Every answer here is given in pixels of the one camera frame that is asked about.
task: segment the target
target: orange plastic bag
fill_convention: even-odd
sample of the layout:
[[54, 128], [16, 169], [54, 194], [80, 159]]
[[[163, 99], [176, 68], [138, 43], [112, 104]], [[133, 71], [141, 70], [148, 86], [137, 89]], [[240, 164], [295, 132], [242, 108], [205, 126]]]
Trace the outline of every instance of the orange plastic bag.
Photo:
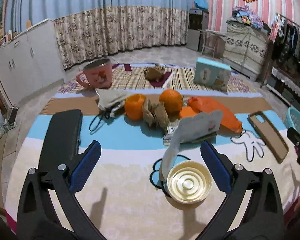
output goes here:
[[191, 97], [188, 99], [188, 105], [191, 106], [195, 112], [210, 113], [220, 109], [223, 112], [221, 124], [235, 133], [242, 131], [242, 122], [240, 122], [227, 107], [211, 97]]

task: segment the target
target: woven mat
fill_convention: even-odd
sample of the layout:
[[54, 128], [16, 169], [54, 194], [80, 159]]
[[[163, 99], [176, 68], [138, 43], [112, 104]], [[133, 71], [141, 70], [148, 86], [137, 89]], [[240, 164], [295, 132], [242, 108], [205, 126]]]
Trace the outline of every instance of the woven mat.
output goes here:
[[[112, 86], [110, 89], [139, 90], [139, 89], [158, 89], [154, 88], [146, 80], [143, 67], [131, 67], [132, 71], [126, 71], [124, 67], [117, 67], [113, 70]], [[173, 71], [174, 75], [165, 88], [175, 90], [206, 90], [215, 89], [203, 85], [194, 84], [194, 68], [169, 68], [166, 71]], [[62, 86], [58, 93], [80, 93], [85, 90], [74, 78]], [[231, 73], [227, 92], [257, 93], [257, 90], [251, 87], [247, 82], [236, 74]]]

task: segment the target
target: stainless steel cup rim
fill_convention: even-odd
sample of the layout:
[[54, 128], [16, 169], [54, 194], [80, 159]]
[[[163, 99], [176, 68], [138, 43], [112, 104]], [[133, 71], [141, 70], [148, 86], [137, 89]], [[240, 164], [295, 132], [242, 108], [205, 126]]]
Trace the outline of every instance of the stainless steel cup rim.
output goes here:
[[108, 58], [99, 58], [99, 59], [96, 59], [96, 60], [90, 62], [88, 65], [86, 65], [83, 68], [83, 70], [94, 68], [94, 67], [102, 67], [102, 66], [105, 66], [109, 63], [110, 63], [110, 59], [108, 59]]

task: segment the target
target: cabinet handle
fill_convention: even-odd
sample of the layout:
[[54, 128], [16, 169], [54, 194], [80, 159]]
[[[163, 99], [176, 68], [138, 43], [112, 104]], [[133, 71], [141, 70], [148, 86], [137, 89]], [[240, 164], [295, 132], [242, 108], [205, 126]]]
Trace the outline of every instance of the cabinet handle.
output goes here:
[[17, 41], [17, 42], [14, 44], [14, 47], [15, 47], [15, 48], [18, 47], [19, 44], [20, 44], [20, 41]]

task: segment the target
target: cartoon glove print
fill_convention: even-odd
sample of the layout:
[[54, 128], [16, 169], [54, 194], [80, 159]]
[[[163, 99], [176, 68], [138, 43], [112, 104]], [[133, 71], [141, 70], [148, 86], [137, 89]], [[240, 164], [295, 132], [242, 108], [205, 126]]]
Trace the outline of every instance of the cartoon glove print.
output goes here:
[[243, 130], [239, 137], [232, 137], [231, 141], [235, 144], [244, 144], [248, 162], [252, 162], [255, 151], [257, 151], [260, 158], [263, 158], [264, 152], [262, 146], [266, 144], [260, 138], [256, 138], [252, 132]]

